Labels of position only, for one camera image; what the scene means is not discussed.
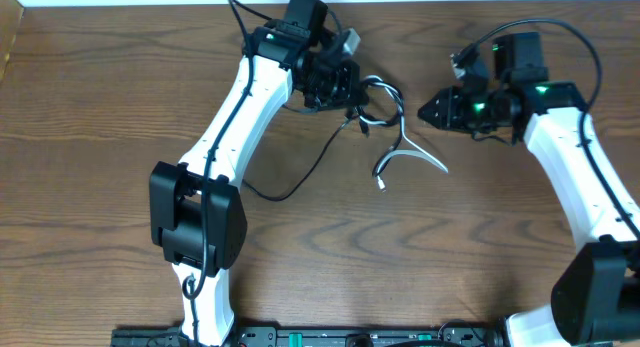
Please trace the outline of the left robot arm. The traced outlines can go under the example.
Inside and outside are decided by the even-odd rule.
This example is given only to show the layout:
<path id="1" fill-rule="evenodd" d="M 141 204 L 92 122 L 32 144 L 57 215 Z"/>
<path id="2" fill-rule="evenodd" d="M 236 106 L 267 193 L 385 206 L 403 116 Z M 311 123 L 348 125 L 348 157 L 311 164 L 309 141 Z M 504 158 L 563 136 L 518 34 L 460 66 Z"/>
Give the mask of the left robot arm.
<path id="1" fill-rule="evenodd" d="M 150 235 L 179 279 L 182 346 L 221 346 L 233 328 L 230 269 L 247 233 L 240 189 L 278 110 L 294 91 L 312 111 L 347 116 L 368 100 L 352 59 L 360 38 L 328 30 L 331 13 L 321 0 L 289 0 L 282 18 L 244 31 L 234 84 L 212 122 L 178 163 L 151 172 Z"/>

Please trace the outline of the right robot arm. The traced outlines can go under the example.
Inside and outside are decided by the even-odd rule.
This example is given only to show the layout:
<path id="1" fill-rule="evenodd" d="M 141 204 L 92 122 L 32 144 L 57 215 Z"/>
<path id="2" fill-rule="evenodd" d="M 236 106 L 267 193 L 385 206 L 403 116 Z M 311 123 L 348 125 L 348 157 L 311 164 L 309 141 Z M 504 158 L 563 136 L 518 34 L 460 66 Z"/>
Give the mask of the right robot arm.
<path id="1" fill-rule="evenodd" d="M 512 130 L 537 159 L 566 215 L 576 256 L 549 302 L 505 318 L 490 346 L 595 346 L 639 337 L 639 207 L 604 153 L 577 86 L 552 81 L 535 32 L 498 37 L 495 71 L 476 45 L 452 55 L 458 85 L 418 112 L 433 127 L 491 139 Z"/>

